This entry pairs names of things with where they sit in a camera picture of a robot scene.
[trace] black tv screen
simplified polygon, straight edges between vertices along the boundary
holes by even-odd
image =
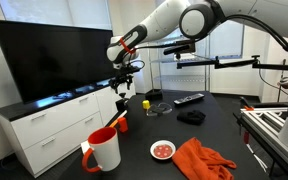
[[[22,101],[32,102],[114,77],[111,30],[0,20],[0,47]]]

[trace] black remote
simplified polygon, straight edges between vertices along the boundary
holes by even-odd
[[[189,102],[193,102],[193,101],[196,101],[196,100],[201,100],[203,98],[204,98],[204,95],[201,94],[201,93],[198,93],[198,94],[187,96],[187,97],[184,97],[184,98],[181,98],[181,99],[177,99],[177,100],[174,101],[174,104],[175,105],[183,105],[183,104],[187,104]]]

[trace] orange cloth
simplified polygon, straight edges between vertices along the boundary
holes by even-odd
[[[173,155],[173,162],[190,180],[233,180],[224,167],[236,168],[233,161],[224,159],[213,149],[202,147],[200,141],[191,138]]]

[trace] white machine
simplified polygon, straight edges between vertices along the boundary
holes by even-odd
[[[264,30],[288,52],[288,1],[285,0],[166,0],[149,17],[110,44],[107,55],[116,69],[130,75],[139,69],[129,61],[135,57],[136,45],[158,40],[179,26],[182,34],[192,41],[205,38],[226,20],[237,20]],[[288,146],[288,118],[278,137]]]

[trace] coffee mug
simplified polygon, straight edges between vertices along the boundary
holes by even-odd
[[[110,171],[121,162],[118,146],[117,131],[113,127],[104,127],[93,132],[87,139],[90,148],[86,151],[82,160],[82,167],[87,172]],[[88,159],[94,154],[97,166],[89,168]]]

